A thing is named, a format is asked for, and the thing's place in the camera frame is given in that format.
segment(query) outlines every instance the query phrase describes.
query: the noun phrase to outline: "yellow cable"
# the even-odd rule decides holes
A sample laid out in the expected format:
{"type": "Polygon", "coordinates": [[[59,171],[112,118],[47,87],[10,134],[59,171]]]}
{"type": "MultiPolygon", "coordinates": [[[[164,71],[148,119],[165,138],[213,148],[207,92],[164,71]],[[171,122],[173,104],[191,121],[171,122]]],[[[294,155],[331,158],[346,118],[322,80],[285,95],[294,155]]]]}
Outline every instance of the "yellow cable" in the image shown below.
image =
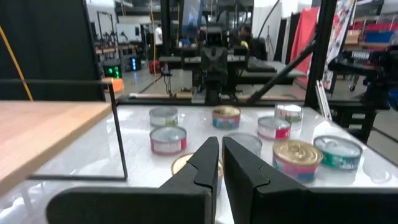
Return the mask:
{"type": "Polygon", "coordinates": [[[153,66],[154,66],[154,74],[156,75],[156,64],[155,64],[155,59],[156,59],[156,39],[155,39],[155,24],[154,24],[154,12],[152,10],[153,7],[153,3],[152,0],[150,0],[150,20],[152,21],[152,31],[154,32],[154,44],[153,44],[153,48],[154,48],[154,59],[152,61],[153,66]]]}
{"type": "Polygon", "coordinates": [[[19,78],[21,78],[21,80],[23,81],[22,84],[25,87],[26,94],[29,97],[30,101],[33,101],[32,94],[30,94],[29,87],[27,86],[27,84],[25,82],[24,74],[22,73],[21,68],[19,67],[17,59],[15,58],[14,52],[12,51],[11,46],[10,46],[8,40],[7,40],[6,34],[4,33],[3,29],[1,28],[1,26],[0,26],[0,34],[1,34],[2,39],[4,40],[4,43],[6,44],[8,52],[10,53],[12,61],[14,62],[15,67],[17,68],[17,71],[18,71],[18,74],[19,74],[19,78]]]}

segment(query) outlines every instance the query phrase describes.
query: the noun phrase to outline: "cat food can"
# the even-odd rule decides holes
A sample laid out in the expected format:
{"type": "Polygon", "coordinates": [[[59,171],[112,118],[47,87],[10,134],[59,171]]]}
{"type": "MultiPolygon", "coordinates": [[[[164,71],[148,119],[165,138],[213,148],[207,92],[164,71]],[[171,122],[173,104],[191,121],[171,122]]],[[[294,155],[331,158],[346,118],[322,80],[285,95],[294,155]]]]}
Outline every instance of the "cat food can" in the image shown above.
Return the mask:
{"type": "Polygon", "coordinates": [[[216,106],[213,110],[213,126],[222,130],[239,127],[241,110],[233,106],[216,106]]]}
{"type": "Polygon", "coordinates": [[[274,168],[299,182],[315,179],[315,171],[322,158],[321,151],[300,140],[276,142],[272,147],[274,168]]]}
{"type": "MultiPolygon", "coordinates": [[[[193,153],[185,154],[180,156],[178,159],[174,160],[172,164],[172,174],[176,174],[183,166],[187,163],[187,161],[192,157],[193,153]]],[[[223,183],[223,164],[221,161],[218,161],[218,182],[217,182],[217,195],[221,192],[221,184],[223,183]]]]}
{"type": "Polygon", "coordinates": [[[150,148],[157,154],[176,154],[187,146],[187,131],[181,127],[157,128],[149,136],[150,148]]]}
{"type": "Polygon", "coordinates": [[[322,164],[335,169],[355,170],[359,166],[362,148],[348,139],[319,136],[313,145],[323,153],[322,164]]]}
{"type": "Polygon", "coordinates": [[[303,119],[303,108],[297,105],[275,105],[275,117],[284,118],[290,123],[303,119]]]}
{"type": "Polygon", "coordinates": [[[173,107],[157,107],[149,111],[150,124],[155,127],[178,125],[178,110],[173,107]]]}
{"type": "Polygon", "coordinates": [[[291,126],[285,119],[265,116],[258,119],[257,133],[265,139],[283,140],[289,138],[291,126]]]}
{"type": "Polygon", "coordinates": [[[251,151],[254,155],[260,157],[262,142],[257,136],[246,133],[231,133],[227,134],[225,137],[234,139],[237,143],[251,151]]]}

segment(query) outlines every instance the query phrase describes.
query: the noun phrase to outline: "red can label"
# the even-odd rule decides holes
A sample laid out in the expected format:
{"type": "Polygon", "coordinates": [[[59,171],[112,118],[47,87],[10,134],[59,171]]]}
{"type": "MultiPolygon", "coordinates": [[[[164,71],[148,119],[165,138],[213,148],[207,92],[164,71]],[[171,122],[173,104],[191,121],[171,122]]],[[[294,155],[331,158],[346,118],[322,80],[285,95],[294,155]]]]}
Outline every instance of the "red can label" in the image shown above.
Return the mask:
{"type": "Polygon", "coordinates": [[[150,140],[150,148],[156,154],[176,154],[183,151],[187,147],[187,139],[181,139],[177,142],[158,142],[153,139],[150,140]]]}
{"type": "Polygon", "coordinates": [[[258,135],[266,139],[283,140],[290,136],[290,128],[285,129],[272,129],[263,126],[259,126],[258,135]]]}

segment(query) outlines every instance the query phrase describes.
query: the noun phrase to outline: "pink can label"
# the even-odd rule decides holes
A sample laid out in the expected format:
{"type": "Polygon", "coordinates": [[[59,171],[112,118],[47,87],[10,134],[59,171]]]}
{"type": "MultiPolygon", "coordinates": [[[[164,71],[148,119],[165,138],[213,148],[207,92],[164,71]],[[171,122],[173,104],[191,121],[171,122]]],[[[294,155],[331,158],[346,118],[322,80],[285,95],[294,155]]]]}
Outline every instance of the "pink can label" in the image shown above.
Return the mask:
{"type": "Polygon", "coordinates": [[[150,149],[157,154],[175,154],[183,151],[187,147],[187,139],[177,142],[164,143],[150,140],[150,149]]]}

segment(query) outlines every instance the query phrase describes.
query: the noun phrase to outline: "black curtain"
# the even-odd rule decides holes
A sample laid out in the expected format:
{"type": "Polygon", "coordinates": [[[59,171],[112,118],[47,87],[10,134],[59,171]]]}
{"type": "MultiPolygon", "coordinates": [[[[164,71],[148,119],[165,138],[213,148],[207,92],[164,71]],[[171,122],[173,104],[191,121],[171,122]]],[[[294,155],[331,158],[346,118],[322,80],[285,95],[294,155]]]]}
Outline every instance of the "black curtain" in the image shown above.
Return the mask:
{"type": "Polygon", "coordinates": [[[278,39],[276,43],[274,61],[282,62],[282,49],[284,47],[285,30],[286,30],[286,19],[281,19],[279,32],[278,32],[278,39]]]}
{"type": "MultiPolygon", "coordinates": [[[[99,80],[85,1],[0,1],[0,25],[25,79],[99,80]]],[[[19,74],[0,38],[0,78],[19,74]]],[[[104,100],[99,85],[29,84],[35,100],[104,100]]],[[[0,100],[27,100],[21,83],[0,82],[0,100]]]]}
{"type": "Polygon", "coordinates": [[[287,42],[286,60],[285,64],[290,62],[290,55],[292,53],[292,47],[294,42],[294,36],[296,34],[297,24],[299,23],[301,12],[292,14],[290,16],[290,29],[289,29],[289,41],[287,42]]]}

